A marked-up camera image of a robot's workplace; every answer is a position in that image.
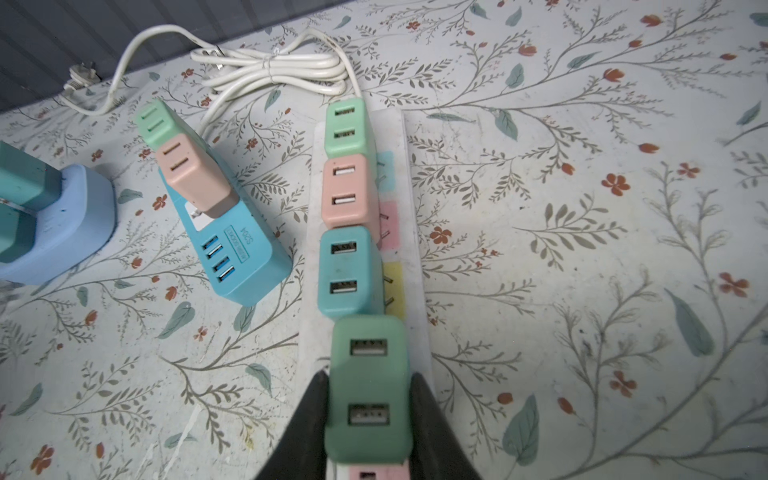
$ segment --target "table surface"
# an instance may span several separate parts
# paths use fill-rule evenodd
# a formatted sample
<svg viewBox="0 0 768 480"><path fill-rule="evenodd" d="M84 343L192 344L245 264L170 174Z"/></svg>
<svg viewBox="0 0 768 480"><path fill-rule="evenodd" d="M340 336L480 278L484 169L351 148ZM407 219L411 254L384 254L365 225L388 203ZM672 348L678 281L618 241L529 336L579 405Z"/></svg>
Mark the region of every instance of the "table surface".
<svg viewBox="0 0 768 480"><path fill-rule="evenodd" d="M327 31L370 108L405 111L437 397L484 478L765 478L766 11L357 2L229 42ZM204 74L135 72L100 118L55 98L0 117L5 141L118 195L94 257L4 288L0 478L252 478L280 437L330 99L271 87L208 134L294 259L241 312L208 287L132 121L162 98L197 124Z"/></svg>

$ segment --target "power cord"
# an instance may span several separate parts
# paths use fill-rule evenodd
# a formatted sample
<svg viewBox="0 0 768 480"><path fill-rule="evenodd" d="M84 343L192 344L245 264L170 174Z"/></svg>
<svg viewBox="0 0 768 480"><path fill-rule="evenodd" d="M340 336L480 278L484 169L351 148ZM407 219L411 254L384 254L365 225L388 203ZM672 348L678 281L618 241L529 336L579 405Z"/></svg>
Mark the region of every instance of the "power cord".
<svg viewBox="0 0 768 480"><path fill-rule="evenodd" d="M106 101L101 107L88 110L78 106L69 98L71 93L79 88L78 84L84 85L84 82L68 81L65 85L62 101L84 115L99 116L109 113L117 105L115 97L120 79L125 74L128 63L136 50L147 39L164 33L178 33L189 38L201 47L190 53L192 60L218 67L214 75L201 82L203 86L213 88L214 92L218 94L197 126L196 132L201 136L211 122L224 112L228 101L269 84L289 84L324 95L340 95L346 90L345 80L349 78L355 95L362 97L352 63L344 50L331 37L315 28L308 28L303 31L282 50L265 53L250 48L235 50L220 48L201 40L178 25L157 25L141 31L125 48L118 62L118 67L115 69ZM333 53L291 54L308 38L320 40L328 45Z"/></svg>

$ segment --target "blue power strip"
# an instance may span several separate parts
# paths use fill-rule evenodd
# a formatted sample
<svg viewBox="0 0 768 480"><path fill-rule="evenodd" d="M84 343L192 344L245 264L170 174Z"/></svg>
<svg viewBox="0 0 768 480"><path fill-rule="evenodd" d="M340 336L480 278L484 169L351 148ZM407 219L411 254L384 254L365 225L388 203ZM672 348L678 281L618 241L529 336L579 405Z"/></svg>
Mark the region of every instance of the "blue power strip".
<svg viewBox="0 0 768 480"><path fill-rule="evenodd" d="M155 128L163 122L163 127ZM214 292L243 306L255 305L290 275L293 261L288 253L229 165L167 105L162 101L149 104L139 111L137 124L154 150L177 133L189 135L216 161L237 192L240 201L234 207L219 218L206 217L207 224L198 230L195 223L199 222L190 215L194 208L159 172Z"/></svg>

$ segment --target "blue usb port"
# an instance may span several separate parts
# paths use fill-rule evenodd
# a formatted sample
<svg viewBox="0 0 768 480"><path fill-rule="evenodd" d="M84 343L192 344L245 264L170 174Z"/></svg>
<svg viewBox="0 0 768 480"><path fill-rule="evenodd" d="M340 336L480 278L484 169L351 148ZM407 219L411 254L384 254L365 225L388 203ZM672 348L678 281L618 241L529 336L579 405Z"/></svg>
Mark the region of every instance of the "blue usb port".
<svg viewBox="0 0 768 480"><path fill-rule="evenodd" d="M224 265L227 265L229 262L230 262L230 258L224 257L224 260L221 260L219 263L214 265L214 272L218 272L224 267Z"/></svg>
<svg viewBox="0 0 768 480"><path fill-rule="evenodd" d="M218 236L218 235L214 235L214 238L212 238L212 239L208 240L208 241L207 241L207 242L206 242L206 243L203 245L203 250L208 250L208 248L209 248L211 245L213 245L214 243L216 243L216 240L219 240L219 236Z"/></svg>
<svg viewBox="0 0 768 480"><path fill-rule="evenodd" d="M231 266L228 269L226 269L221 275L219 275L219 281L223 282L224 279L226 279L229 275L232 275L234 273L235 267Z"/></svg>

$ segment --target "red flower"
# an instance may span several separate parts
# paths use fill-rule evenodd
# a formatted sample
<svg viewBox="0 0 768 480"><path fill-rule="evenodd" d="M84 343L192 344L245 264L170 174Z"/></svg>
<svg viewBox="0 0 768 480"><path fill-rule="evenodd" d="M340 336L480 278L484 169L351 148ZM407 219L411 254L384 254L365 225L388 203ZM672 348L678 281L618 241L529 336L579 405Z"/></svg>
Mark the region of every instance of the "red flower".
<svg viewBox="0 0 768 480"><path fill-rule="evenodd" d="M43 445L43 448L40 449L40 453L38 453L38 456L35 457L34 460L32 460L32 465L29 467L30 470L34 470L36 475L40 475L43 470L51 466L51 457L53 456L53 447L48 447L47 445Z"/></svg>
<svg viewBox="0 0 768 480"><path fill-rule="evenodd" d="M435 227L435 231L429 234L429 238L437 244L448 243L448 237L453 235L450 230L443 230L440 227Z"/></svg>
<svg viewBox="0 0 768 480"><path fill-rule="evenodd" d="M98 316L98 312L96 310L91 310L88 312L88 315L85 316L85 320L83 320L83 323L85 323L86 326L91 326L96 321L96 317Z"/></svg>
<svg viewBox="0 0 768 480"><path fill-rule="evenodd" d="M603 78L608 81L619 81L619 78L623 78L624 73L618 68L609 68L603 72Z"/></svg>
<svg viewBox="0 0 768 480"><path fill-rule="evenodd" d="M159 210L163 207L165 207L165 201L168 200L167 195L163 195L162 197L158 197L154 200L154 203L152 204L152 208L155 210Z"/></svg>
<svg viewBox="0 0 768 480"><path fill-rule="evenodd" d="M733 277L730 273L725 272L720 274L720 278L725 280L726 283L720 285L720 291L723 293L735 293L736 296L745 297L746 292L743 290L750 287L750 283L745 279L733 281Z"/></svg>
<svg viewBox="0 0 768 480"><path fill-rule="evenodd" d="M688 162L683 162L680 164L680 169L677 171L678 175L687 175L688 178L696 178L696 174L701 172L701 169L699 167L693 167L691 168L688 165Z"/></svg>
<svg viewBox="0 0 768 480"><path fill-rule="evenodd" d="M659 149L659 147L657 147L654 144L641 144L641 145L638 145L637 147L640 148L640 151L643 152L644 154L655 154L656 150Z"/></svg>
<svg viewBox="0 0 768 480"><path fill-rule="evenodd" d="M512 394L510 392L504 392L504 393L498 394L498 397L496 397L496 401L501 403L502 405L509 405L515 400L512 398Z"/></svg>
<svg viewBox="0 0 768 480"><path fill-rule="evenodd" d="M624 175L619 175L617 177L616 175L608 174L601 184L603 187L610 188L611 193L617 197L624 195L622 190L629 190L629 184L627 183L627 179L624 178Z"/></svg>
<svg viewBox="0 0 768 480"><path fill-rule="evenodd" d="M661 18L658 15L645 15L640 19L646 27L655 27L661 23Z"/></svg>
<svg viewBox="0 0 768 480"><path fill-rule="evenodd" d="M637 382L634 380L624 380L624 372L621 370L616 370L614 372L614 376L618 379L618 381L611 380L608 385L610 385L613 390L619 390L621 395L631 399L632 392L630 392L630 390L637 388Z"/></svg>
<svg viewBox="0 0 768 480"><path fill-rule="evenodd" d="M532 57L536 55L536 47L533 45L520 45L518 53L524 57Z"/></svg>
<svg viewBox="0 0 768 480"><path fill-rule="evenodd" d="M203 337L205 336L206 333L208 333L208 329L205 327L200 327L199 329L197 329L197 333L195 333L192 338L194 338L195 340L200 340L202 342Z"/></svg>
<svg viewBox="0 0 768 480"><path fill-rule="evenodd" d="M560 397L558 399L558 405L560 406L560 410L562 410L563 412L566 412L569 415L573 415L574 407L573 405L571 405L571 403L567 399Z"/></svg>

